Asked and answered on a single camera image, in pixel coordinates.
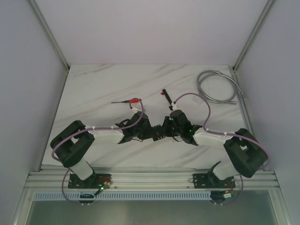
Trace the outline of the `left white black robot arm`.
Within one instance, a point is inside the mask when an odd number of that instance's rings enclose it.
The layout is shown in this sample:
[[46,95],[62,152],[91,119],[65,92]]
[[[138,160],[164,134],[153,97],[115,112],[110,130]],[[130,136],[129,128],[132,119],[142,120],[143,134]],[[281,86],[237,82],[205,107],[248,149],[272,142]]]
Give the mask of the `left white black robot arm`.
[[133,138],[144,140],[151,137],[152,127],[148,116],[137,112],[131,119],[112,127],[89,127],[76,120],[59,133],[50,146],[52,157],[76,174],[84,188],[92,188],[96,177],[84,155],[93,143],[122,144]]

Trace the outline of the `black fuse box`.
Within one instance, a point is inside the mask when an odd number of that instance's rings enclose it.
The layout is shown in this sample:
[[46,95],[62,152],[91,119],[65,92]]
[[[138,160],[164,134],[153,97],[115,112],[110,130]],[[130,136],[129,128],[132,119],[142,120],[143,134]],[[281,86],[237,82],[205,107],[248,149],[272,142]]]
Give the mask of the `black fuse box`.
[[165,138],[165,133],[161,125],[156,125],[151,128],[151,138],[153,141],[159,141]]

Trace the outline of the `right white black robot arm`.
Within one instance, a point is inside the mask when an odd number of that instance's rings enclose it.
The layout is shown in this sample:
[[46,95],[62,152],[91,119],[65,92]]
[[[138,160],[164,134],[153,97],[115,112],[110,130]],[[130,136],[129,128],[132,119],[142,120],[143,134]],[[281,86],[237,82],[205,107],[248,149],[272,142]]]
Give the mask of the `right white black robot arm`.
[[237,175],[252,178],[269,159],[247,129],[241,128],[232,136],[210,133],[203,126],[191,124],[181,110],[172,111],[166,116],[162,129],[166,137],[178,136],[186,144],[208,146],[227,153],[228,160],[215,163],[207,172],[208,183],[213,187]]

